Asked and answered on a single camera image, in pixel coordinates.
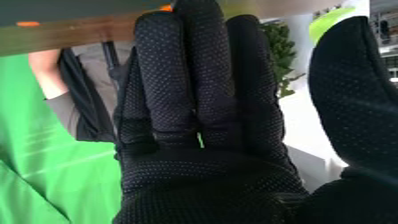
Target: green fabric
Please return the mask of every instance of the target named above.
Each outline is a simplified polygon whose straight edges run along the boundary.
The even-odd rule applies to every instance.
[[[310,26],[310,36],[315,41],[315,44],[320,41],[320,38],[328,32],[328,30],[333,28],[340,18],[354,12],[356,8],[342,8],[331,11],[312,23]]]
[[[27,55],[0,58],[0,223],[111,223],[121,203],[114,146],[73,140],[43,98]]]
[[[70,223],[70,220],[59,213],[52,204],[34,191],[17,173],[11,171],[0,161],[0,208],[2,208],[2,223]],[[22,215],[15,214],[15,210],[24,211]]]

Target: textured glove fabric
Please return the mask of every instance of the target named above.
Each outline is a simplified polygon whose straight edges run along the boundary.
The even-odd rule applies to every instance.
[[[248,154],[296,172],[283,144],[285,121],[278,103],[274,62],[258,18],[251,15],[235,17],[228,21],[228,30]]]
[[[178,17],[168,12],[145,15],[137,21],[136,36],[146,105],[161,147],[200,148],[184,24]]]
[[[185,24],[187,62],[207,148],[240,150],[232,53],[221,7],[214,0],[178,1],[175,13]]]
[[[315,50],[313,101],[351,168],[312,196],[283,145],[258,25],[256,17],[240,16],[226,26],[214,0],[180,0],[173,13],[137,20],[116,113],[123,206],[114,223],[398,222],[397,90],[368,20],[342,22]]]
[[[240,20],[248,17],[237,19],[237,29],[242,24],[246,26]],[[242,71],[235,76],[249,75],[240,77],[246,82],[237,84],[237,89],[246,93],[246,88],[256,88],[248,94],[248,97],[260,97],[249,104],[256,108],[260,103],[262,110],[255,112],[237,104],[232,71],[237,60],[232,61],[228,27],[216,1],[182,0],[175,13],[150,13],[137,20],[137,57],[129,84],[121,85],[118,108],[139,112],[123,113],[121,110],[118,117],[123,209],[114,223],[287,223],[294,220],[308,192],[292,163],[285,161],[271,52],[264,36],[256,38],[262,35],[258,19],[251,17],[249,22],[251,48],[258,51],[248,56],[265,67],[260,65],[258,70],[249,70],[248,74]],[[256,137],[249,138],[260,117],[274,115],[276,125],[267,118],[262,133],[253,133]],[[145,127],[143,138],[136,129],[123,125],[130,122],[134,126],[139,118],[145,118],[145,126],[137,126]],[[143,145],[152,145],[157,152],[148,153]]]
[[[225,151],[141,157],[125,183],[114,223],[290,223],[308,195],[287,169]]]
[[[329,30],[313,54],[310,85],[324,129],[351,164],[304,202],[301,223],[398,223],[398,92],[367,17]]]

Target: black glove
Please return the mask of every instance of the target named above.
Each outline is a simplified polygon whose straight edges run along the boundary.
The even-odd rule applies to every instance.
[[[226,27],[216,1],[180,0],[173,13],[139,18],[136,38],[116,112],[116,223],[285,223],[308,193],[258,19],[240,16]]]
[[[367,17],[320,40],[310,89],[322,125],[351,167],[306,200],[301,223],[398,223],[398,91]]]

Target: glove finger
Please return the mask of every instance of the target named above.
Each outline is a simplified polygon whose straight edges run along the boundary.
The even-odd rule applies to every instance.
[[[225,16],[216,0],[180,0],[175,13],[185,24],[198,119],[207,148],[240,150],[232,54]]]
[[[398,174],[398,90],[368,18],[328,31],[313,53],[310,87],[338,154],[356,168]]]
[[[251,15],[228,21],[233,52],[237,98],[242,110],[248,153],[296,170],[283,144],[285,121],[278,103],[278,80],[271,48],[258,18]]]
[[[152,119],[146,108],[145,87],[141,78],[137,50],[134,48],[127,66],[111,71],[121,73],[116,127],[118,127],[118,152],[127,159],[157,151],[157,142],[152,133]]]
[[[136,38],[157,141],[162,149],[200,148],[184,26],[173,13],[139,18]]]

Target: gray sleeve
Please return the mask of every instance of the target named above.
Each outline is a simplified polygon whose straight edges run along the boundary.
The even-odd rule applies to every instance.
[[[72,94],[66,93],[54,99],[47,100],[47,104],[57,114],[66,130],[72,136],[77,138],[81,112],[77,110]]]

